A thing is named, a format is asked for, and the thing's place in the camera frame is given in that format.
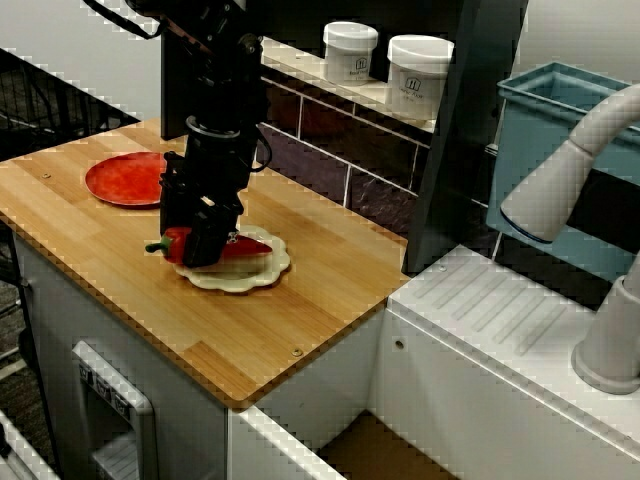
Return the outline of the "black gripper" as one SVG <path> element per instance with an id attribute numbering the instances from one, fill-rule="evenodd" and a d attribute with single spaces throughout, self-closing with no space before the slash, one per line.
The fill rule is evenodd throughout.
<path id="1" fill-rule="evenodd" d="M 220 259 L 243 213 L 239 192 L 248 186 L 253 157 L 252 137 L 196 133 L 188 136 L 184 154 L 174 151 L 164 154 L 160 234 L 173 227 L 192 227 L 182 258 L 186 267 L 210 266 Z"/>

